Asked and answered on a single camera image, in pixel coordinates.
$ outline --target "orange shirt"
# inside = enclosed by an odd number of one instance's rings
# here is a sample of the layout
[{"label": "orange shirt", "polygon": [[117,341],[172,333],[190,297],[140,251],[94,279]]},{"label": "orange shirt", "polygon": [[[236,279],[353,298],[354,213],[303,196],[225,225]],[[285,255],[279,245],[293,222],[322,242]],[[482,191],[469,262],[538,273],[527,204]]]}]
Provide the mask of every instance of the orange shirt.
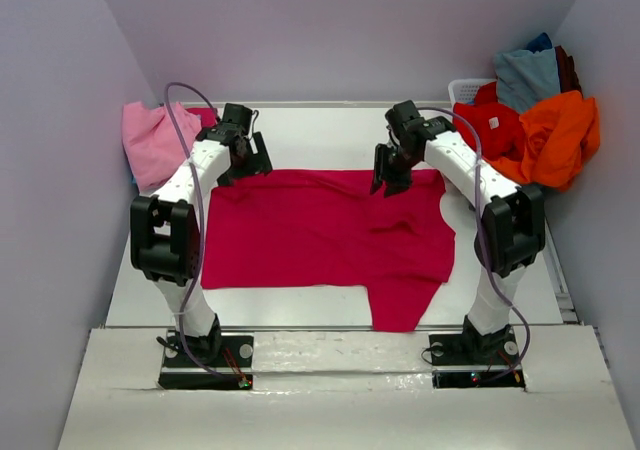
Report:
[{"label": "orange shirt", "polygon": [[520,184],[537,182],[567,190],[600,146],[596,100],[584,100],[578,91],[543,100],[523,113],[520,123],[525,138],[522,161],[489,160],[496,170]]}]

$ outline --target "white wall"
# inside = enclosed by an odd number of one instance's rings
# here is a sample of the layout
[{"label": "white wall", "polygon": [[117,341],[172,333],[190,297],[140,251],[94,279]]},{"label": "white wall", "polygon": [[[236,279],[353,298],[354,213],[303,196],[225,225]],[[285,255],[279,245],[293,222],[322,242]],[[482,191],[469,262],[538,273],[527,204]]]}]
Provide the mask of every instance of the white wall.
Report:
[{"label": "white wall", "polygon": [[574,0],[106,0],[157,95],[444,99],[454,78],[553,33]]},{"label": "white wall", "polygon": [[0,447],[53,449],[127,233],[122,105],[152,99],[104,0],[0,0]]},{"label": "white wall", "polygon": [[554,41],[598,98],[602,147],[570,192],[547,204],[579,314],[597,325],[640,444],[639,0],[577,0]]}]

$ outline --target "table surface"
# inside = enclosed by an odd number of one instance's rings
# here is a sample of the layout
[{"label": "table surface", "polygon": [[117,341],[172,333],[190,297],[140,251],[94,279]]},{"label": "table surface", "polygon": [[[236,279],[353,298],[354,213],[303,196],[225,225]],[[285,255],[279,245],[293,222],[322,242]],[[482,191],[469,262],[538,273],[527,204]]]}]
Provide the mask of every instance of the table surface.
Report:
[{"label": "table surface", "polygon": [[[387,140],[384,113],[388,107],[257,108],[260,117],[256,131],[263,132],[276,169],[371,170],[375,145]],[[436,293],[419,328],[460,325],[473,304],[480,275],[473,250],[475,220],[466,199],[455,187],[447,185],[440,208],[445,221],[456,232],[455,264],[449,282]],[[556,301],[561,287],[556,269],[560,267],[548,237],[547,248],[527,270],[515,298],[516,305],[532,324],[562,323]],[[106,325],[172,325],[173,317],[161,293],[131,266],[128,245]],[[248,253],[245,259],[248,265],[251,258],[259,256],[251,257]],[[371,327],[364,287],[233,288],[204,293],[225,328]],[[513,315],[512,323],[519,323]]]},{"label": "table surface", "polygon": [[159,333],[92,332],[61,450],[634,448],[591,327],[533,327],[526,392],[434,390],[424,332],[256,332],[253,391],[166,391]]}]

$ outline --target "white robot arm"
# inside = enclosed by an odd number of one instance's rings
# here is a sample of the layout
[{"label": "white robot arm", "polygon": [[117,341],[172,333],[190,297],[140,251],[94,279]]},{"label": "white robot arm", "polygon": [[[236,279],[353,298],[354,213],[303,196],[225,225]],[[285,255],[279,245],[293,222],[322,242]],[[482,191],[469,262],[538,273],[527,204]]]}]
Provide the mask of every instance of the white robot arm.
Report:
[{"label": "white robot arm", "polygon": [[[238,178],[269,173],[271,161],[262,135],[249,136],[253,115],[247,107],[227,104],[221,121],[202,129],[189,160],[171,179],[151,197],[138,196],[131,204],[133,267],[155,282],[174,315],[181,313],[192,280],[200,278],[196,274],[202,254],[200,232],[205,232],[205,222],[198,222],[194,209],[196,188],[190,164],[196,169],[203,195],[209,195],[216,183],[230,185]],[[193,287],[182,314],[184,336],[194,355],[202,362],[215,359],[221,342],[220,323],[200,285]]]},{"label": "white robot arm", "polygon": [[430,336],[433,364],[487,365],[505,348],[516,356],[509,326],[511,306],[506,301],[513,302],[526,267],[545,245],[542,192],[536,186],[517,185],[483,160],[476,200],[476,153],[448,120],[425,120],[412,101],[394,105],[385,117],[390,139],[386,145],[376,147],[371,192],[383,184],[385,196],[407,190],[411,168],[423,160],[450,180],[472,205],[478,204],[488,244],[489,261],[484,262],[481,242],[476,237],[475,250],[482,271],[462,333]]}]

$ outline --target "red cloth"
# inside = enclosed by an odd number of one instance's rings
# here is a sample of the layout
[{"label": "red cloth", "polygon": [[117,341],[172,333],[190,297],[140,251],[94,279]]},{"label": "red cloth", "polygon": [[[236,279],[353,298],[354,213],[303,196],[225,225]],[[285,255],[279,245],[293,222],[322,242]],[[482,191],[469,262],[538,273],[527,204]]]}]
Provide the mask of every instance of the red cloth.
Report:
[{"label": "red cloth", "polygon": [[449,279],[455,233],[440,173],[413,181],[383,198],[371,171],[276,170],[214,189],[203,288],[364,285],[374,330],[414,330]]},{"label": "red cloth", "polygon": [[200,117],[200,125],[203,127],[213,127],[218,121],[217,115],[209,107],[191,107],[187,112]]},{"label": "red cloth", "polygon": [[498,102],[497,84],[498,82],[491,82],[481,86],[476,92],[475,98],[473,99],[474,105],[484,105],[485,103],[497,103]]},{"label": "red cloth", "polygon": [[[482,155],[486,159],[507,157],[522,160],[524,130],[516,111],[501,103],[479,106],[456,103],[453,112],[467,119],[476,129],[482,143]],[[453,123],[467,145],[475,150],[476,142],[467,126],[459,118],[454,118]]]}]

